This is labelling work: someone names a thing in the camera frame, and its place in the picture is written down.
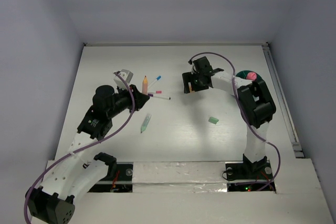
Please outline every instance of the gray wall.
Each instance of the gray wall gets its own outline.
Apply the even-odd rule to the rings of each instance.
[[[305,154],[336,220],[336,0],[297,0],[271,51]]]
[[[82,43],[60,0],[0,0],[0,216],[54,157]]]
[[[269,41],[294,0],[64,0],[85,42]]]

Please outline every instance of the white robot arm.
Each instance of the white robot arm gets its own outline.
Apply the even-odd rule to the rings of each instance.
[[[128,70],[118,72],[128,84],[133,74]],[[140,110],[149,100],[149,96],[140,93],[136,86],[114,79],[118,93],[108,85],[100,86],[93,96],[93,105],[87,111],[77,128],[77,134],[71,142],[67,159],[57,164],[49,176],[44,178],[38,188],[29,195],[30,214],[49,224],[67,224],[75,210],[75,203],[102,178],[113,179],[117,173],[117,159],[106,153],[95,152],[95,146],[76,152],[96,141],[104,139],[112,128],[112,118],[123,110]]]
[[[206,57],[189,63],[192,64],[192,71],[182,74],[184,93],[214,88],[234,95],[232,81],[235,80],[238,99],[247,116],[247,144],[243,164],[239,168],[233,165],[236,175],[228,174],[228,176],[233,175],[232,177],[237,179],[256,177],[256,174],[268,164],[265,142],[258,139],[250,128],[259,136],[266,138],[269,122],[276,111],[266,83],[264,80],[251,81],[235,77],[220,68],[213,69]]]

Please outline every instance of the orange pencil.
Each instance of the orange pencil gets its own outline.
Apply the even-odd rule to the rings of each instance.
[[[146,76],[145,76],[145,78],[143,79],[143,82],[142,82],[142,93],[143,94],[148,94],[148,81],[147,81]]]

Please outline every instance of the wire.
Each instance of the wire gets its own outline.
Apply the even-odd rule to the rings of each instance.
[[[224,178],[223,175],[224,175],[224,173],[227,173],[227,172],[228,172],[227,170],[223,171],[223,173],[222,173],[222,178],[225,179],[226,181],[229,181],[229,182],[230,182],[230,181],[234,181],[234,179]]]
[[[263,172],[260,172],[260,173],[267,179],[267,182],[268,182],[269,179],[268,179],[267,175],[265,173],[263,173]]]
[[[81,151],[84,151],[88,148],[91,148],[97,144],[101,144],[102,142],[110,139],[111,137],[117,135],[127,124],[128,122],[131,120],[132,118],[132,115],[134,113],[134,110],[135,110],[135,101],[134,101],[134,96],[133,96],[133,93],[132,93],[132,90],[131,88],[128,86],[127,82],[124,81],[124,79],[116,72],[114,72],[114,74],[124,83],[124,85],[126,86],[129,94],[131,95],[131,99],[132,99],[132,110],[131,110],[131,114],[129,115],[129,117],[127,118],[127,120],[124,122],[124,124],[122,126],[120,126],[119,129],[117,129],[115,132],[113,132],[111,135],[103,138],[102,140],[100,141],[97,141],[97,142],[94,142],[92,144],[89,144],[87,146],[84,146],[82,148],[79,148],[75,151],[73,151],[73,153],[78,153],[78,152],[81,152]],[[30,189],[28,190],[27,192],[27,195],[26,195],[26,199],[25,199],[25,204],[24,204],[24,216],[25,216],[25,221],[27,224],[32,224],[29,220],[29,217],[28,217],[28,201],[29,201],[29,197],[30,195],[32,194],[32,191],[33,189],[35,188],[35,186],[38,184],[38,182],[40,180],[43,179],[43,177],[47,174],[48,171],[50,171],[52,168],[54,168],[56,165],[58,165],[59,163],[61,163],[62,161],[66,160],[68,157],[70,157],[72,154],[68,153],[67,155],[61,157],[59,160],[55,161],[52,165],[50,165],[36,180],[35,182],[32,184],[32,186],[30,187]]]
[[[250,187],[251,185],[253,185],[255,182],[257,182],[259,180],[259,176],[257,176],[257,179],[254,181],[254,182],[252,182],[248,187]]]
[[[260,139],[261,141],[265,142],[266,144],[272,146],[272,147],[276,150],[276,152],[277,152],[279,163],[278,163],[278,168],[277,168],[277,170],[276,170],[276,172],[275,172],[273,178],[272,178],[270,181],[268,181],[268,182],[254,182],[254,183],[252,183],[252,184],[256,184],[256,183],[258,183],[258,184],[265,183],[264,186],[260,187],[260,188],[257,190],[257,191],[261,191],[261,190],[263,190],[264,188],[266,188],[267,186],[271,186],[271,183],[274,181],[274,179],[276,178],[276,176],[278,175],[278,173],[279,173],[279,171],[280,171],[280,166],[281,166],[281,156],[280,156],[279,149],[278,149],[278,147],[276,147],[273,143],[271,143],[271,142],[267,141],[266,139],[264,139],[263,137],[259,136],[258,133],[252,128],[252,126],[249,125],[248,120],[247,120],[246,113],[245,113],[245,111],[243,110],[242,105],[240,104],[240,101],[239,101],[239,98],[238,98],[238,94],[237,94],[237,89],[236,89],[236,85],[235,85],[236,69],[235,69],[235,67],[233,66],[232,62],[231,62],[228,58],[224,57],[223,55],[217,54],[217,53],[215,53],[215,52],[200,52],[199,54],[196,54],[196,55],[194,55],[193,57],[191,57],[190,60],[189,60],[189,62],[191,62],[192,59],[194,59],[195,57],[197,57],[197,56],[199,56],[199,55],[208,55],[208,54],[209,54],[209,55],[217,55],[217,56],[223,58],[224,60],[226,60],[226,61],[230,64],[230,66],[232,67],[232,70],[233,70],[233,77],[232,77],[233,93],[234,93],[234,97],[235,97],[235,99],[236,99],[236,102],[237,102],[237,104],[238,104],[238,107],[239,107],[239,109],[240,109],[240,112],[241,112],[241,114],[242,114],[243,120],[245,121],[245,123],[246,123],[246,125],[248,126],[248,128],[252,131],[252,133],[253,133],[254,136],[256,136],[256,137],[257,137],[258,139]],[[248,185],[248,184],[250,184],[250,183],[248,183],[248,182],[236,183],[236,185]]]
[[[114,189],[114,188],[115,188],[115,186],[116,186],[115,183],[116,183],[116,181],[118,180],[119,173],[120,173],[120,171],[117,171],[116,177],[115,177],[114,180],[112,181],[112,188],[111,188],[111,189]]]

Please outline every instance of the white panel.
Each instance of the white panel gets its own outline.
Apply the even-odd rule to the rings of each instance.
[[[135,162],[132,182],[223,183],[224,162]]]
[[[200,193],[226,193],[226,183],[215,184],[135,184],[132,188],[133,193],[142,194],[200,194]]]
[[[71,224],[333,224],[321,192],[86,194]],[[33,224],[43,224],[34,219]]]

